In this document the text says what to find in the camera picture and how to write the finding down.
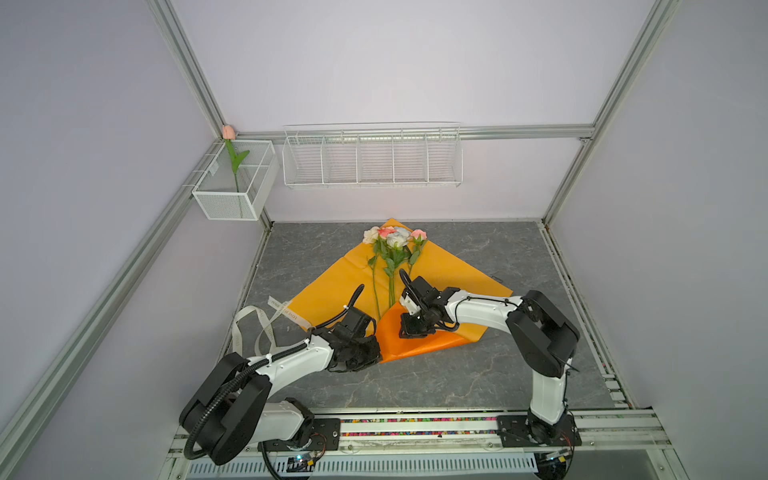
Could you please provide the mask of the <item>orange wrapping paper sheet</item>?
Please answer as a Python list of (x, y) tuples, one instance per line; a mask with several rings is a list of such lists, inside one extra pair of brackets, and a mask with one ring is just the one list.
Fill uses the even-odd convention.
[(353, 307), (375, 320), (362, 336), (377, 341), (391, 362), (475, 343), (487, 331), (451, 308), (472, 297), (512, 292), (498, 281), (394, 219), (363, 232), (361, 242), (289, 301), (287, 310), (305, 327), (332, 329)]

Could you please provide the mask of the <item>dark pink rose fake flower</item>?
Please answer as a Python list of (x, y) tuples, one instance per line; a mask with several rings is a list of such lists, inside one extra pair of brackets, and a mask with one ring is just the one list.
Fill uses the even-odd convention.
[(377, 230), (378, 237), (374, 243), (374, 251), (383, 262), (383, 271), (387, 277), (388, 307), (394, 305), (394, 250), (388, 243), (388, 238), (395, 233), (393, 227), (382, 227)]

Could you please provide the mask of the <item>cream rose fake flower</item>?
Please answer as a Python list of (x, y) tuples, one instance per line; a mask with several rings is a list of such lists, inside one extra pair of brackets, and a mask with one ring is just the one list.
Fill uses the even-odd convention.
[(376, 311), (376, 318), (378, 320), (382, 317), (382, 311), (381, 311), (381, 305), (380, 305), (380, 299), (379, 299), (379, 289), (378, 289), (378, 266), (381, 263), (382, 258), (382, 237), (380, 236), (380, 231), (382, 230), (381, 227), (371, 227), (370, 229), (366, 230), (363, 234), (363, 243), (366, 245), (370, 245), (373, 255), (372, 257), (367, 261), (368, 267), (371, 270), (371, 282), (372, 282), (372, 289), (373, 289), (373, 295), (374, 295), (374, 305), (375, 305), (375, 311)]

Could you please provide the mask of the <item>white rose fake flower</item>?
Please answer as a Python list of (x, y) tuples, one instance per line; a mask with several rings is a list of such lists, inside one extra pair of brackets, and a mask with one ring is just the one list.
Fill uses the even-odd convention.
[(408, 235), (395, 231), (384, 239), (383, 259), (385, 262), (384, 272), (388, 276), (389, 307), (396, 303), (395, 280), (398, 278), (398, 269), (401, 265), (408, 263), (410, 255)]

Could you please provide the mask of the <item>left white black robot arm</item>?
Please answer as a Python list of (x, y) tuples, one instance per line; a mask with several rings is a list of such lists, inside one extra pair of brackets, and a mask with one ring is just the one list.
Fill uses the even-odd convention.
[(357, 372), (381, 361), (375, 336), (343, 340), (329, 331), (262, 356), (229, 353), (182, 409), (183, 456), (223, 465), (252, 442), (301, 438), (314, 415), (288, 399), (271, 403), (272, 394), (316, 372)]

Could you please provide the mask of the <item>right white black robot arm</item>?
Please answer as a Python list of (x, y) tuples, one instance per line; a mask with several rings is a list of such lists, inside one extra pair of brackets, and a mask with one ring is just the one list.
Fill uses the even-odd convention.
[(510, 334), (532, 370), (532, 394), (527, 418), (503, 436), (534, 445), (581, 444), (566, 401), (580, 331), (546, 295), (531, 290), (523, 296), (493, 297), (453, 287), (407, 287), (399, 302), (406, 309), (401, 315), (402, 338), (454, 332), (465, 325)]

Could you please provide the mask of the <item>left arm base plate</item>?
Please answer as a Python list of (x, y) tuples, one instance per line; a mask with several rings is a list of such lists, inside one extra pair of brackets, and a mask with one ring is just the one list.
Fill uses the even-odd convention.
[(265, 442), (267, 452), (337, 451), (341, 440), (339, 418), (315, 418), (302, 425), (289, 440)]

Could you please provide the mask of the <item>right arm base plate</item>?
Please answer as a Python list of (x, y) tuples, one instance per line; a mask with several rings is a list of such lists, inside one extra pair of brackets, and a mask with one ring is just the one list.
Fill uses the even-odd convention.
[(568, 411), (554, 425), (531, 413), (499, 415), (496, 420), (497, 435), (505, 448), (582, 445), (574, 417)]

